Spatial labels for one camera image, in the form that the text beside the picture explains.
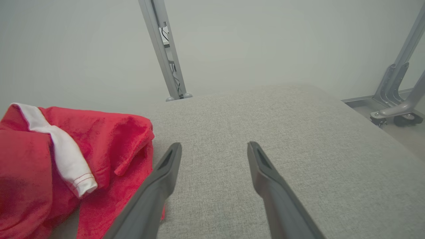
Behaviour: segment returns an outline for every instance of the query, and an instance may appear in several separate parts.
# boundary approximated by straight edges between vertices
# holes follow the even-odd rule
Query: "white cloth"
[[[19,106],[30,131],[50,134],[59,174],[74,194],[81,198],[84,194],[93,192],[97,188],[97,182],[71,136],[59,127],[50,125],[37,107],[20,103],[12,105]]]

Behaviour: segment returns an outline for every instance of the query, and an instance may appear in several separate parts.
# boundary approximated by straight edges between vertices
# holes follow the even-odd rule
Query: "wheel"
[[[403,127],[403,126],[411,125],[412,120],[406,119],[405,117],[403,117],[401,115],[394,116],[394,124],[399,126],[399,127]]]
[[[383,124],[387,123],[387,119],[386,118],[382,118],[382,119],[375,119],[373,117],[371,117],[372,123],[374,123],[376,126],[381,127]]]
[[[420,117],[417,114],[413,114],[413,113],[412,113],[412,115],[415,117],[415,119],[412,120],[414,124],[420,124],[420,123],[422,123],[422,121],[423,121],[423,118],[422,117]]]

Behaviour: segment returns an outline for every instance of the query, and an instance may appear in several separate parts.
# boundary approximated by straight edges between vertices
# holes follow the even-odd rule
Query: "cable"
[[[167,39],[167,41],[168,41],[168,38],[164,35],[164,32],[165,32],[165,31],[164,31],[164,30],[162,29],[162,27],[161,27],[161,33],[162,33],[162,35],[163,35],[163,36],[164,36],[164,38],[165,38],[165,39]]]
[[[171,65],[171,74],[174,73],[174,71],[177,72],[176,70],[176,66],[174,64],[170,64]],[[174,84],[176,84],[177,87],[177,93],[179,94],[180,91],[180,81],[174,76],[173,74],[173,78],[174,78]],[[183,94],[178,95],[180,97],[180,99],[183,99]]]

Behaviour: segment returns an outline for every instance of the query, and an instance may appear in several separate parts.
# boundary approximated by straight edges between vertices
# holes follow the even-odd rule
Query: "red towel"
[[[50,135],[30,131],[11,105],[0,121],[0,238],[47,238],[80,203],[77,238],[100,239],[152,171],[152,124],[129,114],[39,109],[76,142],[97,189],[79,199],[76,183],[57,169]]]

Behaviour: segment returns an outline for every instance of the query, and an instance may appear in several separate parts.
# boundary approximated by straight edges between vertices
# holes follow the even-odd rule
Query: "gray fabric surface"
[[[317,88],[284,85],[165,102],[154,164],[183,154],[158,238],[269,238],[247,142],[257,141],[328,239],[424,238],[425,165]]]

